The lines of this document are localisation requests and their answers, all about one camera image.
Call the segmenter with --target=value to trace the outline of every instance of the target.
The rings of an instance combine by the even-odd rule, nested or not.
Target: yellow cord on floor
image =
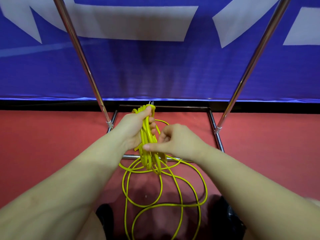
[[[152,116],[154,116],[155,106],[154,105],[150,105],[150,104],[147,104],[146,106],[140,107],[138,110],[134,109],[132,112],[133,113],[138,113],[138,112],[146,109],[147,106],[151,106],[151,108],[152,108]],[[163,120],[156,120],[156,121],[160,121],[160,122],[163,122],[163,123],[169,125],[167,122],[165,122]],[[160,130],[159,130],[158,126],[156,126],[156,129],[157,129],[158,133],[160,134]],[[124,195],[126,197],[126,199],[125,199],[125,209],[124,209],[124,229],[125,229],[125,233],[127,235],[128,240],[134,240],[134,224],[137,221],[138,217],[141,214],[143,214],[145,211],[150,210],[152,208],[160,207],[160,206],[176,206],[176,207],[180,207],[181,208],[181,215],[180,215],[179,224],[178,224],[177,230],[175,231],[175,233],[174,233],[173,237],[171,238],[171,240],[173,240],[177,236],[177,234],[179,232],[179,229],[180,229],[180,226],[181,226],[181,223],[182,223],[183,208],[184,207],[197,207],[199,216],[198,216],[197,229],[196,229],[195,234],[194,234],[194,236],[192,238],[192,240],[194,240],[197,237],[197,234],[198,234],[198,231],[199,231],[199,228],[200,228],[200,223],[201,223],[201,209],[200,209],[200,206],[203,205],[206,202],[207,197],[208,197],[208,190],[207,190],[207,185],[206,185],[205,180],[203,179],[203,177],[202,177],[201,173],[198,171],[198,169],[196,169],[193,165],[191,165],[191,164],[189,164],[189,163],[187,163],[185,161],[182,161],[181,159],[178,160],[178,159],[175,159],[174,157],[170,157],[170,156],[165,155],[163,153],[149,153],[149,152],[143,150],[142,146],[144,144],[156,143],[157,142],[156,137],[152,136],[152,134],[151,134],[150,125],[149,125],[149,117],[146,117],[144,119],[143,127],[142,127],[142,129],[140,131],[140,135],[141,135],[142,143],[135,149],[135,150],[139,149],[140,158],[136,159],[128,168],[124,167],[121,163],[119,163],[119,166],[126,171],[124,173],[124,175],[123,175],[123,178],[122,178],[122,190],[123,190],[123,193],[124,193]],[[173,160],[176,160],[177,163],[172,165],[172,166],[170,166],[170,167],[167,166],[166,165],[166,162],[167,162],[166,158],[167,157],[169,157],[169,158],[171,158]],[[184,179],[184,178],[182,178],[180,176],[174,175],[173,172],[171,171],[171,168],[176,167],[180,163],[192,167],[199,174],[199,176],[200,176],[200,178],[201,178],[201,180],[203,182],[204,189],[205,189],[205,198],[204,198],[204,200],[202,202],[199,202],[198,195],[197,195],[194,187],[186,179]],[[129,172],[129,174],[128,174],[126,187],[125,187],[125,179],[126,179],[126,175],[127,175],[128,172]],[[131,173],[149,173],[149,172],[154,172],[159,176],[159,179],[160,179],[160,193],[159,193],[157,199],[153,203],[151,203],[150,205],[139,205],[139,204],[133,202],[130,199],[130,197],[128,196],[128,188],[129,188],[130,176],[131,176]],[[177,190],[178,190],[178,193],[179,193],[180,204],[176,204],[176,203],[156,204],[158,202],[158,200],[160,199],[160,197],[161,197],[162,189],[163,189],[161,173],[163,173],[165,175],[168,175],[168,176],[171,176],[173,178],[174,183],[175,183],[175,185],[177,187]],[[180,191],[178,182],[176,180],[177,178],[185,181],[190,186],[190,188],[192,189],[192,191],[194,193],[196,204],[183,204],[181,191]],[[129,235],[128,229],[127,229],[127,207],[128,207],[128,201],[130,201],[135,206],[144,208],[134,218],[134,221],[133,221],[133,224],[132,224],[132,227],[131,227],[131,238],[130,238],[130,235]]]

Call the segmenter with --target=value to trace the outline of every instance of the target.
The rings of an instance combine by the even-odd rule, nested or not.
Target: hand
[[[123,140],[124,149],[130,150],[136,148],[141,143],[140,130],[142,122],[147,117],[151,116],[151,107],[147,106],[140,113],[130,113],[125,115],[120,123],[112,130],[117,136]],[[149,117],[151,133],[156,133],[156,124],[153,117]]]
[[[146,151],[170,153],[175,157],[197,162],[210,146],[185,125],[167,125],[162,130],[158,143],[143,146]]]

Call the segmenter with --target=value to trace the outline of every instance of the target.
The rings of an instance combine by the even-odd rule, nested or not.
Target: coiled yellow cable
[[[147,104],[146,106],[151,106],[151,108],[152,108],[152,116],[154,116],[155,106],[154,105],[150,105],[150,104]],[[138,110],[134,109],[132,112],[138,113],[138,112],[146,109],[146,106],[140,107]],[[160,122],[163,122],[163,123],[169,125],[167,122],[165,122],[163,120],[156,120],[156,121],[160,121]],[[157,129],[158,133],[160,134],[160,130],[159,130],[158,126],[156,126],[156,129]],[[198,169],[196,169],[193,165],[191,165],[191,164],[189,164],[189,163],[187,163],[185,161],[182,161],[181,159],[177,160],[177,159],[175,159],[173,157],[170,157],[168,155],[165,155],[163,153],[148,153],[145,150],[143,150],[142,146],[144,144],[156,143],[157,142],[156,137],[152,136],[152,134],[151,134],[150,125],[149,125],[149,117],[146,117],[144,119],[143,127],[142,127],[142,129],[140,131],[140,135],[141,135],[142,143],[136,148],[136,149],[139,149],[140,158],[136,159],[128,168],[124,167],[121,163],[119,163],[119,166],[126,171],[124,173],[124,175],[123,175],[123,178],[122,178],[122,191],[123,191],[123,193],[124,193],[124,195],[126,197],[126,199],[125,199],[125,209],[124,209],[124,229],[125,229],[125,233],[127,235],[128,240],[131,240],[131,239],[134,240],[134,224],[137,221],[138,217],[141,214],[143,214],[145,211],[153,209],[153,208],[156,208],[156,207],[160,207],[160,206],[176,206],[176,207],[180,207],[181,208],[181,215],[180,215],[179,224],[178,224],[178,227],[177,227],[173,237],[171,238],[171,240],[173,240],[177,236],[177,234],[179,232],[179,229],[180,229],[180,226],[181,226],[181,223],[182,223],[183,207],[197,207],[199,216],[198,216],[197,229],[196,229],[195,234],[194,234],[194,236],[192,238],[192,240],[194,240],[197,237],[197,234],[198,234],[198,231],[199,231],[199,228],[200,228],[200,223],[201,223],[201,209],[200,209],[200,206],[203,205],[206,202],[207,198],[208,198],[208,190],[207,190],[207,185],[206,185],[205,180],[203,179],[203,177],[202,177],[201,173],[198,171]],[[167,162],[166,158],[167,157],[169,157],[169,158],[171,158],[173,160],[176,160],[177,163],[172,165],[172,166],[170,166],[170,167],[167,166],[166,165],[166,162]],[[203,182],[204,190],[205,190],[205,198],[204,198],[204,200],[202,202],[199,202],[198,195],[197,195],[194,187],[186,179],[184,179],[184,178],[182,178],[180,176],[174,175],[173,172],[171,171],[171,168],[176,167],[180,163],[183,163],[185,165],[188,165],[188,166],[192,167],[199,174],[199,176],[200,176],[200,178],[201,178],[201,180]],[[139,205],[139,204],[133,202],[130,199],[130,197],[128,196],[129,180],[130,180],[131,173],[149,173],[149,172],[152,172],[152,171],[155,172],[157,175],[159,175],[160,193],[159,193],[157,199],[153,203],[151,203],[150,205]],[[126,183],[126,187],[125,187],[125,179],[126,179],[126,175],[127,175],[128,172],[129,172],[129,174],[128,174],[127,183]],[[168,176],[171,176],[173,178],[174,183],[175,183],[175,185],[177,187],[177,190],[178,190],[178,193],[179,193],[180,204],[176,204],[176,203],[156,204],[158,202],[158,200],[160,199],[160,197],[161,197],[162,189],[163,189],[161,173],[163,173],[165,175],[168,175]],[[177,182],[176,178],[185,181],[190,186],[190,188],[192,189],[192,191],[194,193],[196,204],[183,204],[181,191],[180,191],[180,188],[179,188],[179,185],[178,185],[178,182]],[[129,235],[128,229],[127,229],[127,207],[128,207],[128,201],[130,201],[135,206],[144,208],[134,218],[134,221],[133,221],[133,224],[132,224],[132,227],[131,227],[131,238],[130,238],[130,235]]]

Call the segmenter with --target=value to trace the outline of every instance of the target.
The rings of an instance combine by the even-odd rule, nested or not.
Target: metal frame
[[[79,56],[79,59],[80,59],[80,62],[83,66],[83,69],[89,79],[89,82],[90,82],[90,85],[91,85],[91,88],[94,92],[94,95],[99,103],[99,106],[101,108],[101,111],[103,112],[103,114],[105,115],[106,117],[106,122],[109,126],[108,128],[108,131],[107,133],[109,133],[111,131],[111,129],[113,128],[113,123],[116,119],[116,116],[118,114],[118,109],[114,112],[113,114],[113,117],[112,119],[110,120],[109,116],[108,116],[108,113],[107,113],[107,110],[106,110],[106,107],[104,106],[103,104],[103,101],[102,101],[102,97],[100,96],[100,93],[98,91],[98,88],[97,88],[97,85],[94,81],[94,77],[91,73],[91,70],[90,70],[90,67],[89,67],[89,64],[86,60],[86,57],[85,57],[85,54],[82,50],[82,47],[81,47],[81,44],[79,42],[79,39],[77,37],[77,34],[76,34],[76,31],[74,29],[74,26],[72,24],[72,21],[71,21],[71,18],[68,14],[68,11],[67,11],[67,8],[64,4],[64,1],[63,0],[54,0],[54,3],[58,9],[58,12],[61,16],[61,19],[63,21],[63,24],[66,28],[66,31],[68,32],[69,36],[70,36],[70,39],[73,43],[73,46]],[[257,48],[255,49],[242,77],[241,77],[241,80],[239,81],[238,83],[238,86],[237,88],[235,89],[230,101],[229,101],[229,104],[227,106],[227,109],[224,111],[218,125],[216,125],[215,121],[214,121],[214,117],[213,117],[213,114],[212,114],[212,111],[209,107],[184,107],[184,106],[157,106],[157,108],[170,108],[170,109],[181,109],[181,108],[184,108],[184,109],[190,109],[190,110],[193,110],[193,109],[203,109],[205,110],[207,113],[208,113],[208,117],[210,119],[210,122],[211,122],[211,126],[213,128],[213,134],[214,134],[214,137],[215,137],[215,140],[217,142],[217,145],[218,145],[218,148],[224,152],[224,149],[223,149],[223,146],[222,146],[222,142],[221,142],[221,138],[220,138],[220,135],[219,135],[219,131],[222,129],[222,125],[226,119],[226,116],[231,112],[236,100],[238,99],[240,93],[242,92],[242,89],[243,87],[245,86],[247,80],[249,79],[251,73],[253,72],[260,56],[262,55],[264,49],[266,48],[266,45],[268,44],[271,36],[273,35],[276,27],[278,26],[283,14],[285,13],[288,5],[290,3],[290,0],[280,0],[279,3],[278,3],[278,6],[277,8],[275,9],[267,27],[266,27],[266,30],[265,32],[263,33],[263,36],[257,46]],[[136,159],[138,156],[137,155],[124,155],[123,158],[125,159]]]

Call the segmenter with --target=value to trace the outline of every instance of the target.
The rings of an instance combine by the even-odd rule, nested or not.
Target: black shoe
[[[210,219],[215,239],[243,239],[246,227],[223,196],[213,205]]]
[[[98,216],[104,233],[106,235],[106,239],[113,239],[113,227],[114,227],[114,219],[113,219],[113,211],[108,204],[102,204],[98,207],[96,211],[96,215]]]

